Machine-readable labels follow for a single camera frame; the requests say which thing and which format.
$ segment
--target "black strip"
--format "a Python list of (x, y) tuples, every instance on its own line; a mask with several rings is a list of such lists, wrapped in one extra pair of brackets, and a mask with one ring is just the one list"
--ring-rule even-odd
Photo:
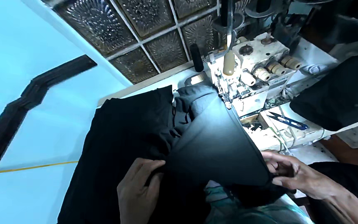
[(96, 65), (96, 62), (87, 55), (82, 55), (32, 79), (21, 96), (17, 100), (7, 104), (0, 115), (0, 160), (22, 124), (27, 112), (41, 104), (51, 86), (74, 77)]

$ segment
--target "left hand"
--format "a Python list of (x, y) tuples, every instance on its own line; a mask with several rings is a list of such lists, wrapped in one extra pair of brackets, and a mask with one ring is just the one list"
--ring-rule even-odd
[(152, 176), (153, 170), (165, 164), (164, 160), (137, 158), (124, 179), (117, 186), (121, 224), (147, 224), (156, 208), (162, 173)]

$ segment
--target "black garment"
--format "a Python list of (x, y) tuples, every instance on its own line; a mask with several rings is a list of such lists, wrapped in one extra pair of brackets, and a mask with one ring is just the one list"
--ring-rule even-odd
[[(319, 162), (309, 165), (348, 189), (358, 198), (358, 166), (347, 163)], [(340, 224), (337, 217), (321, 201), (309, 197), (316, 224)]]
[(166, 160), (149, 223), (203, 223), (209, 180), (228, 188), (268, 184), (261, 194), (270, 197), (262, 203), (284, 193), (271, 191), (261, 154), (214, 87), (201, 83), (178, 92), (176, 108), (167, 86), (97, 109), (58, 223), (119, 223), (116, 187), (137, 157)]
[(305, 89), (291, 101), (290, 107), (330, 131), (358, 122), (358, 56), (345, 60)]

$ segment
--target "right hand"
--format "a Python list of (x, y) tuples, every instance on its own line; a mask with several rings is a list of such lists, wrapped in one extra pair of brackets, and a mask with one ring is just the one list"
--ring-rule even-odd
[(326, 199), (346, 191), (343, 186), (296, 157), (264, 151), (261, 153), (269, 171), (278, 175), (272, 181), (275, 185), (298, 189), (314, 199)]

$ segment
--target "thread snips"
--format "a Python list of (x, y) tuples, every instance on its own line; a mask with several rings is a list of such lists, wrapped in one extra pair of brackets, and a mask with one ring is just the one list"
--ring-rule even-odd
[(309, 128), (309, 126), (307, 126), (306, 124), (304, 123), (301, 123), (301, 122), (298, 122), (296, 120), (292, 120), (291, 118), (287, 118), (286, 116), (283, 116), (283, 115), (280, 115), (280, 114), (276, 114), (274, 112), (270, 112), (273, 116), (271, 115), (268, 115), (268, 117), (276, 120), (276, 121), (279, 121), (281, 123), (284, 123), (288, 126), (291, 126), (291, 127), (294, 127), (294, 128), (297, 128), (299, 130), (306, 130)]

